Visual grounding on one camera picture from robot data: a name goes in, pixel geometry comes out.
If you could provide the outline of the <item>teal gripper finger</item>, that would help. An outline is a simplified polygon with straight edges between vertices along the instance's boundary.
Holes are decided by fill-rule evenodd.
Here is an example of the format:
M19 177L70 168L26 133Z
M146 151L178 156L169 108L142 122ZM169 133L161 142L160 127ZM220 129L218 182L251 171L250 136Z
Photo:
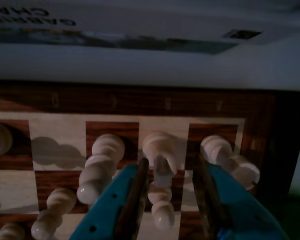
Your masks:
M276 218L230 174L195 161L195 198L206 240L287 240Z
M149 190L149 161L119 171L86 213L70 240L136 240Z

